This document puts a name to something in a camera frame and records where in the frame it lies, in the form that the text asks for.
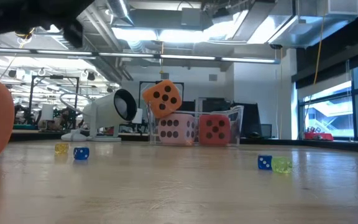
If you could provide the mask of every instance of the cable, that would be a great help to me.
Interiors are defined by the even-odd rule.
[[[328,7],[328,4],[327,4],[326,7],[324,8],[323,21],[321,22],[320,42],[319,42],[319,44],[318,44],[316,73],[314,74],[313,85],[315,85],[316,82],[317,82],[318,68],[319,68],[319,64],[320,64],[321,46],[322,46],[322,43],[323,43],[324,21],[325,21],[325,18],[326,18],[327,7]],[[307,117],[307,115],[308,115],[308,113],[309,113],[309,108],[310,108],[310,103],[311,103],[312,97],[313,97],[313,94],[310,96],[309,103],[308,103],[308,109],[306,109],[305,117],[303,118],[303,126],[304,126],[304,129],[305,129],[305,126],[306,126],[306,117]]]
[[[178,7],[177,7],[177,11],[179,10],[179,6],[180,6],[183,2],[189,4],[192,8],[194,8],[193,5],[190,4],[190,2],[188,2],[188,1],[180,1],[180,2],[179,2],[179,5],[178,5]]]

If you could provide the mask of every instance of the black monitor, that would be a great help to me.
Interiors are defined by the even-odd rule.
[[[248,138],[252,133],[258,133],[262,135],[258,104],[233,103],[232,105],[241,105],[244,107],[244,113],[242,115],[241,137]]]

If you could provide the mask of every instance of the fluorescent light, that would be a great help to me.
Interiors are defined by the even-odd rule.
[[[129,58],[154,58],[152,54],[132,54],[132,53],[99,53],[100,56],[107,57],[129,57]]]
[[[117,39],[127,41],[157,40],[157,35],[151,29],[121,29],[112,28]]]
[[[69,50],[37,50],[40,54],[60,54],[60,55],[92,55],[92,52],[75,52]]]
[[[234,22],[234,25],[232,26],[232,29],[226,34],[226,40],[231,39],[231,38],[234,37],[234,35],[236,34],[237,30],[239,30],[239,28],[240,28],[240,26],[242,24],[242,21],[244,21],[244,19],[246,19],[246,16],[247,16],[248,12],[249,12],[248,10],[244,10],[238,15],[237,19],[235,19],[236,21]]]
[[[192,56],[192,55],[161,55],[161,58],[171,59],[190,59],[190,60],[215,60],[215,57],[209,56]]]
[[[249,63],[277,63],[276,60],[261,59],[261,58],[230,58],[223,57],[222,62],[249,62]]]
[[[255,30],[251,38],[247,41],[248,44],[264,44],[275,32],[275,24],[273,18],[268,16],[263,23]]]
[[[298,20],[298,16],[294,16],[285,26],[283,26],[275,35],[273,35],[270,40],[268,40],[268,43],[272,43],[274,40],[276,40],[278,37],[280,37],[294,22]]]
[[[160,40],[171,43],[198,43],[208,40],[202,31],[190,30],[163,30]]]

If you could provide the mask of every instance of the window frame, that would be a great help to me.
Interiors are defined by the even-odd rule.
[[[334,140],[340,140],[340,141],[348,141],[348,140],[354,140],[358,141],[358,67],[349,69],[349,61],[346,63],[347,71],[349,71],[351,75],[351,91],[349,92],[343,92],[343,93],[337,93],[330,96],[324,96],[321,98],[308,100],[308,101],[302,101],[298,100],[298,129],[303,130],[300,132],[300,136],[298,139],[303,139],[302,133],[305,132],[305,109],[308,105],[312,105],[315,103],[320,103],[328,100],[335,100],[338,98],[344,98],[344,97],[351,97],[352,99],[352,108],[353,108],[353,130],[354,130],[354,137],[335,137]]]

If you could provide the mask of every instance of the white wall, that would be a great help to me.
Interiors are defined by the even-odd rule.
[[[139,95],[140,81],[161,80],[160,67],[127,67],[134,81],[122,82],[122,88],[132,93],[137,100]],[[184,100],[193,101],[199,97],[225,97],[225,73],[219,68],[191,68],[164,67],[163,71],[169,73],[169,79],[173,82],[185,84]],[[209,81],[209,74],[217,74],[216,82]]]
[[[272,124],[272,134],[278,137],[281,133],[281,139],[293,139],[293,133],[297,132],[293,129],[298,126],[294,114],[297,97],[293,98],[296,90],[291,82],[295,73],[296,52],[293,49],[287,50],[282,65],[234,64],[234,101],[258,103],[260,122]]]

